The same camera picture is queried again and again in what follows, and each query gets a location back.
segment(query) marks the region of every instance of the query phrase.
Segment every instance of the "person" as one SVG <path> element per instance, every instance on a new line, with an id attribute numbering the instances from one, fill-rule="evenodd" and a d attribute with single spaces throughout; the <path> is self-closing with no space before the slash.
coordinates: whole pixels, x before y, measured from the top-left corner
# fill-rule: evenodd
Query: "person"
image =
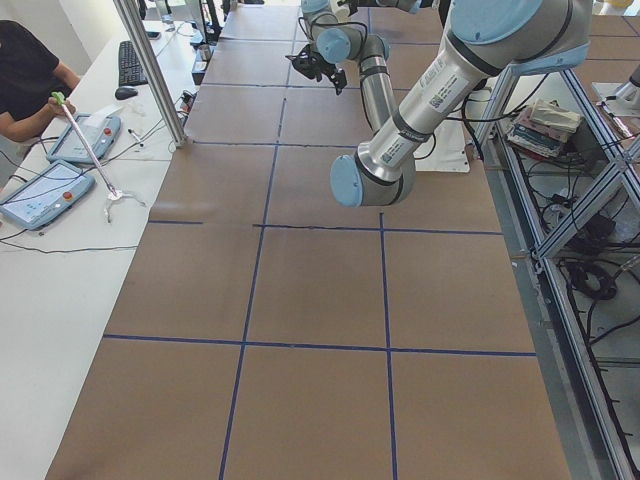
<path id="1" fill-rule="evenodd" d="M 51 120 L 64 115 L 51 98 L 67 97 L 80 78 L 29 30 L 0 20 L 0 135 L 24 142 L 40 135 Z M 75 113 L 75 107 L 67 101 Z"/>

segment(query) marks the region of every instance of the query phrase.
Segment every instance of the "computer mouse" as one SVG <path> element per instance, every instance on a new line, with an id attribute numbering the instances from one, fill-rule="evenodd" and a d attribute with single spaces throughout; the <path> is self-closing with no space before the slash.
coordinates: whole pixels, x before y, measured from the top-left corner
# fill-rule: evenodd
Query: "computer mouse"
<path id="1" fill-rule="evenodd" d="M 126 100 L 127 98 L 135 97 L 138 94 L 138 90 L 134 87 L 124 86 L 116 89 L 116 99 Z"/>

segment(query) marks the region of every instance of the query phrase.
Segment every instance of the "grid of blue tape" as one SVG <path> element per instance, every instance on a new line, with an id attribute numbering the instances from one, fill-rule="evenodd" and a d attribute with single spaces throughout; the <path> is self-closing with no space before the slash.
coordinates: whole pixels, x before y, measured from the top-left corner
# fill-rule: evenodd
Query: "grid of blue tape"
<path id="1" fill-rule="evenodd" d="M 371 29 L 371 10 L 368 12 L 368 27 Z M 432 43 L 410 43 L 406 44 L 411 45 L 433 45 Z M 296 46 L 296 40 L 292 42 L 291 53 L 294 53 Z M 284 87 L 284 88 L 333 88 L 329 86 L 312 86 L 312 87 L 303 87 L 303 86 L 293 86 L 290 85 L 292 68 L 289 66 L 289 71 L 287 74 L 286 85 L 255 85 L 255 84 L 246 84 L 240 85 L 237 83 L 234 84 L 225 84 L 225 83 L 203 83 L 203 86 L 246 86 L 246 87 Z M 389 317 L 389 304 L 388 304 L 388 291 L 387 291 L 387 272 L 386 272 L 386 250 L 385 250 L 385 235 L 390 232 L 406 232 L 406 233 L 419 233 L 419 234 L 449 234 L 449 235 L 497 235 L 501 236 L 501 232 L 491 232 L 491 231 L 458 231 L 458 230 L 425 230 L 425 229 L 388 229 L 384 227 L 384 214 L 380 213 L 380 225 L 379 228 L 358 228 L 358 227 L 327 227 L 327 226 L 293 226 L 293 225 L 274 225 L 268 224 L 268 212 L 269 212 L 269 203 L 271 199 L 271 190 L 273 186 L 274 173 L 276 168 L 276 163 L 278 160 L 278 153 L 280 147 L 287 146 L 305 146 L 309 147 L 310 145 L 297 145 L 297 144 L 283 144 L 280 143 L 280 135 L 282 131 L 282 124 L 286 109 L 286 98 L 283 100 L 282 108 L 280 112 L 280 121 L 278 126 L 278 134 L 277 140 L 275 143 L 226 143 L 226 142 L 203 142 L 194 139 L 195 144 L 206 144 L 206 145 L 262 145 L 262 146 L 273 146 L 275 147 L 272 165 L 271 165 L 271 173 L 269 177 L 269 187 L 267 190 L 267 198 L 265 201 L 265 207 L 263 212 L 263 221 L 260 225 L 255 225 L 255 227 L 260 228 L 260 238 L 258 242 L 258 251 L 256 253 L 256 263 L 253 272 L 252 286 L 251 286 L 251 294 L 249 297 L 249 302 L 247 305 L 247 314 L 244 323 L 244 330 L 241 341 L 235 340 L 220 340 L 220 339 L 204 339 L 204 338 L 181 338 L 181 337 L 153 337 L 153 336 L 139 336 L 139 335 L 117 335 L 117 334 L 105 334 L 104 338 L 112 339 L 112 340 L 125 340 L 125 341 L 140 341 L 140 342 L 172 342 L 172 343 L 184 343 L 184 344 L 210 344 L 210 345 L 230 345 L 237 346 L 240 348 L 240 355 L 238 359 L 238 365 L 236 370 L 235 383 L 233 388 L 233 394 L 231 398 L 231 406 L 229 409 L 229 417 L 227 422 L 227 429 L 225 434 L 224 441 L 224 449 L 222 453 L 222 460 L 220 463 L 219 470 L 219 480 L 224 479 L 226 463 L 229 453 L 229 448 L 231 445 L 231 437 L 233 431 L 233 422 L 235 418 L 235 411 L 237 405 L 238 394 L 241 385 L 241 377 L 242 370 L 244 365 L 244 356 L 246 349 L 251 348 L 295 348 L 295 349 L 313 349 L 313 350 L 334 350 L 334 351 L 353 351 L 353 352 L 381 352 L 386 354 L 387 358 L 387 385 L 388 385 L 388 394 L 389 394 L 389 432 L 390 432 L 390 445 L 391 445 L 391 465 L 392 465 L 392 474 L 393 480 L 398 480 L 398 460 L 397 460 L 397 447 L 396 447 L 396 429 L 395 429 L 395 406 L 394 406 L 394 388 L 393 388 L 393 355 L 401 355 L 401 354 L 423 354 L 423 355 L 461 355 L 461 356 L 497 356 L 497 357 L 535 357 L 536 354 L 534 352 L 510 352 L 510 351 L 486 351 L 486 350 L 454 350 L 454 349 L 432 349 L 432 348 L 398 348 L 393 347 L 391 342 L 391 324 Z M 355 148 L 355 145 L 313 145 L 316 147 L 338 147 L 338 148 Z M 190 222 L 181 222 L 181 221 L 150 221 L 149 223 L 156 224 L 184 224 L 184 225 L 199 225 L 203 222 L 190 221 Z M 248 332 L 251 323 L 251 313 L 253 308 L 253 299 L 256 288 L 256 280 L 258 276 L 258 271 L 260 267 L 260 259 L 262 256 L 262 247 L 264 241 L 265 232 L 268 229 L 318 229 L 318 230 L 344 230 L 344 231 L 378 231 L 380 233 L 380 249 L 382 256 L 382 279 L 383 279 L 383 295 L 384 295 L 384 310 L 385 310 L 385 337 L 386 337 L 386 345 L 385 347 L 372 347 L 372 346 L 359 346 L 359 345 L 323 345 L 323 344 L 305 344 L 305 343 L 280 343 L 280 342 L 254 342 L 248 340 Z"/>

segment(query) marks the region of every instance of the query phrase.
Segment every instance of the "green handle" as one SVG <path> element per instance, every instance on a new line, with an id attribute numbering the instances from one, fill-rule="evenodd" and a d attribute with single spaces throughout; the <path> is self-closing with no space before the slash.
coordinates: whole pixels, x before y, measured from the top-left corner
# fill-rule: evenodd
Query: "green handle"
<path id="1" fill-rule="evenodd" d="M 62 92 L 53 92 L 51 96 L 56 99 L 58 105 L 64 105 L 64 94 Z"/>

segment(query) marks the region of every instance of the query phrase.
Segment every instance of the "keyboard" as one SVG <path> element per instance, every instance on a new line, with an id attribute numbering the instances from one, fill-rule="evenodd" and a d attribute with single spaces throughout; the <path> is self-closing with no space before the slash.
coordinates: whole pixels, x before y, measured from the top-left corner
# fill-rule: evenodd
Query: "keyboard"
<path id="1" fill-rule="evenodd" d="M 138 60 L 131 40 L 120 42 L 118 48 L 118 85 L 144 85 L 149 83 Z"/>

